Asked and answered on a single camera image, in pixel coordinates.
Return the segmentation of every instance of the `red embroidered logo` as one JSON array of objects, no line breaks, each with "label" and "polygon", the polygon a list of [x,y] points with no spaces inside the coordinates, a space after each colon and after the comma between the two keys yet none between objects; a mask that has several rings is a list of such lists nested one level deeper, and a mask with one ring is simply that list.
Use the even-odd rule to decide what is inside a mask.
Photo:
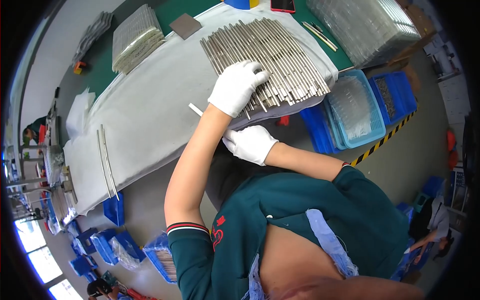
[{"label": "red embroidered logo", "polygon": [[217,221],[216,221],[216,225],[217,226],[220,226],[223,224],[223,222],[225,222],[225,217],[224,216],[221,216]]},{"label": "red embroidered logo", "polygon": [[213,234],[213,252],[215,252],[215,246],[218,245],[223,238],[223,231],[220,229],[215,230],[215,228],[212,227],[212,234]]}]

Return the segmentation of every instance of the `white glove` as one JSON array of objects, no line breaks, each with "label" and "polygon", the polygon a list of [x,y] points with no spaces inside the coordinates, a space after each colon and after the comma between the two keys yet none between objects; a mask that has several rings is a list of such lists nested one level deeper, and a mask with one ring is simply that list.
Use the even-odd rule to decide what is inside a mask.
[{"label": "white glove", "polygon": [[234,156],[260,166],[265,166],[268,152],[278,142],[260,125],[226,131],[222,141]]},{"label": "white glove", "polygon": [[232,118],[237,117],[247,105],[255,88],[270,77],[268,71],[253,73],[261,68],[260,63],[250,60],[227,67],[217,79],[208,102]]}]

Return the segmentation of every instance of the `yellow and black hazard stripe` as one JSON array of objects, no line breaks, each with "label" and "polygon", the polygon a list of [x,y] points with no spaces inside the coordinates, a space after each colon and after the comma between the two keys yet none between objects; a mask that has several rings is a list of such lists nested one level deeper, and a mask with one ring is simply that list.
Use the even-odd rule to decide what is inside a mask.
[{"label": "yellow and black hazard stripe", "polygon": [[362,162],[364,159],[366,159],[369,155],[372,155],[373,152],[375,152],[378,148],[380,148],[381,145],[383,145],[386,141],[388,141],[388,139],[392,138],[392,136],[397,133],[397,131],[400,130],[400,128],[402,128],[408,121],[410,121],[410,119],[413,117],[413,115],[415,115],[417,113],[417,110],[415,110],[414,112],[412,112],[411,114],[409,114],[405,119],[403,119],[403,121],[398,124],[395,129],[393,129],[391,132],[389,132],[389,134],[387,134],[386,136],[384,136],[378,143],[375,144],[375,146],[373,146],[372,148],[370,148],[370,150],[368,150],[367,152],[365,152],[364,154],[360,155],[359,158],[355,159],[354,161],[352,161],[350,164],[352,165],[352,167],[358,165],[360,162]]}]

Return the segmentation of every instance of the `red smartphone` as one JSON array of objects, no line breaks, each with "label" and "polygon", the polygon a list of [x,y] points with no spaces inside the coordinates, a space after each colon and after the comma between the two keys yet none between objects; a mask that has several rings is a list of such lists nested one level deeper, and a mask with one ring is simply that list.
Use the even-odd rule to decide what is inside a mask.
[{"label": "red smartphone", "polygon": [[293,0],[270,0],[270,9],[274,12],[295,13]]}]

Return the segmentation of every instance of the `striped cuff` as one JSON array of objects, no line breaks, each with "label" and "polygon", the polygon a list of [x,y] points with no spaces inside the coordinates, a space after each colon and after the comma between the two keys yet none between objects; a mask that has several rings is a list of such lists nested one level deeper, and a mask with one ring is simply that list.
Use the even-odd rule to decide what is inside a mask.
[{"label": "striped cuff", "polygon": [[207,227],[196,224],[196,223],[190,223],[190,222],[181,222],[181,223],[174,223],[170,226],[167,227],[167,235],[169,235],[171,232],[179,229],[195,229],[195,230],[201,230],[210,235],[208,232]]}]

